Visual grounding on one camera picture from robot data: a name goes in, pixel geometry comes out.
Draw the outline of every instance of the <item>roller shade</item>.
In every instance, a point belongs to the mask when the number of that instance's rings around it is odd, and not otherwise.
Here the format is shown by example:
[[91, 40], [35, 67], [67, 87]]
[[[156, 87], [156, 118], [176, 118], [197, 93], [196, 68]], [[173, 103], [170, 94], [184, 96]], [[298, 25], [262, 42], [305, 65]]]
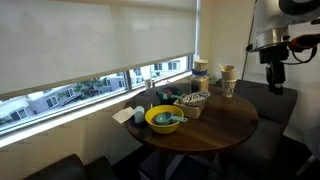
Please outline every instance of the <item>roller shade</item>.
[[195, 0], [97, 2], [0, 1], [0, 94], [194, 52]]

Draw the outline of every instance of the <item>chair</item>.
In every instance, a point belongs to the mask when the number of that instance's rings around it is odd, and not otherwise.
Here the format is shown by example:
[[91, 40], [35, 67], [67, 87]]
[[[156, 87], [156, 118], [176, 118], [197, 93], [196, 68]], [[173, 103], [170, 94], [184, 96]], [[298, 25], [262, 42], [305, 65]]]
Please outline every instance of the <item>chair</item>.
[[267, 173], [273, 161], [298, 93], [284, 88], [283, 95], [274, 95], [269, 92], [268, 85], [245, 80], [237, 81], [234, 93], [240, 94], [255, 106], [259, 124], [248, 141], [232, 152], [221, 154], [221, 159], [255, 177], [261, 176]]

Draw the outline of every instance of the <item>yellow bowl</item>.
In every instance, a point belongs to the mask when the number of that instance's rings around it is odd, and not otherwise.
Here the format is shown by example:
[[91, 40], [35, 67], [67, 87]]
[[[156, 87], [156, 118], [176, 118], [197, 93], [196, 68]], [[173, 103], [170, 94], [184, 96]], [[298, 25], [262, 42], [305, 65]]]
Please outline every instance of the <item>yellow bowl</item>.
[[154, 123], [154, 121], [152, 121], [152, 119], [155, 119], [159, 113], [163, 113], [163, 112], [172, 112], [174, 113], [175, 116], [180, 116], [180, 117], [184, 116], [183, 111], [176, 106], [161, 105], [161, 106], [155, 106], [147, 111], [145, 115], [146, 121], [151, 126], [151, 128], [157, 133], [160, 133], [160, 134], [172, 133], [175, 130], [177, 130], [177, 128], [179, 127], [179, 124], [180, 124], [179, 121], [169, 125], [157, 125]]

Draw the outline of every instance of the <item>bottle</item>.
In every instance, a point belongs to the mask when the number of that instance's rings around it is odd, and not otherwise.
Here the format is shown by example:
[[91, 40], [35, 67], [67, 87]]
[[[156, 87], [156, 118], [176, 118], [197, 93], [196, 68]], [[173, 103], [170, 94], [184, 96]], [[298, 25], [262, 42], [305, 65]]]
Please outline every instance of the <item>bottle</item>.
[[207, 71], [192, 70], [192, 74], [190, 79], [191, 92], [208, 91], [209, 77]]

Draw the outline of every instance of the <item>paper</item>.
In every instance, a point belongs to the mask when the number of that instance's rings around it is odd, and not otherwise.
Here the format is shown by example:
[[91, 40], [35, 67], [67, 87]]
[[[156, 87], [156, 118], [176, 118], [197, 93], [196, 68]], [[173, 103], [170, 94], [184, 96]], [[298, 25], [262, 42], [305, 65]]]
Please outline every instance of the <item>paper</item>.
[[128, 107], [126, 109], [122, 109], [112, 116], [113, 119], [118, 121], [120, 124], [124, 123], [134, 114], [134, 109]]

